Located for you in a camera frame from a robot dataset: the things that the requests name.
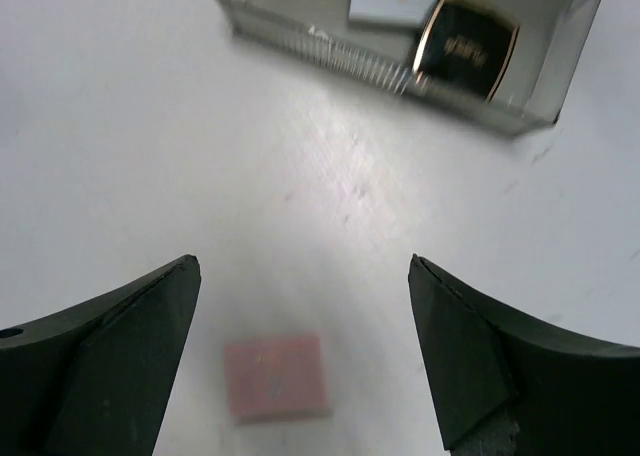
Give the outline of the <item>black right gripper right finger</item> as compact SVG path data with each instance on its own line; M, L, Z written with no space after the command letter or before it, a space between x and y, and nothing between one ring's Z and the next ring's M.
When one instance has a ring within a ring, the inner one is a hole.
M493 299L421 256L410 300L452 455L635 455L639 351Z

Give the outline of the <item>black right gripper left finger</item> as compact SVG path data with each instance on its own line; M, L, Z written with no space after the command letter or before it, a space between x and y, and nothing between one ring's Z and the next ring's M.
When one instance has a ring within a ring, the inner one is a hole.
M1 332L4 455L150 455L201 286L184 255Z

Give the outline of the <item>black gold-edged compact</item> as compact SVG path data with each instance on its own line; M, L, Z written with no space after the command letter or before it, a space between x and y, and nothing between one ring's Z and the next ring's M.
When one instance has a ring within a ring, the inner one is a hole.
M408 65L431 78L489 101L510 64L519 23L480 0L436 0L416 36Z

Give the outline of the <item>pink makeup packet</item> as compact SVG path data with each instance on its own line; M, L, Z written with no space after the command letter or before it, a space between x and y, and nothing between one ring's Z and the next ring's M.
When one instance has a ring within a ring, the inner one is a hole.
M315 334L227 345L229 410L241 424L297 420L330 411L320 339Z

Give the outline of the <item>clear acrylic organizer with drawers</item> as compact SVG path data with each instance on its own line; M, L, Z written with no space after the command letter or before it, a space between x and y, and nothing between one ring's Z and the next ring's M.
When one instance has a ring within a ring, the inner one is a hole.
M515 19L510 64L486 101L408 65L420 27L351 23L350 0L217 0L232 29L385 92L454 112L502 134L557 122L601 0L480 0Z

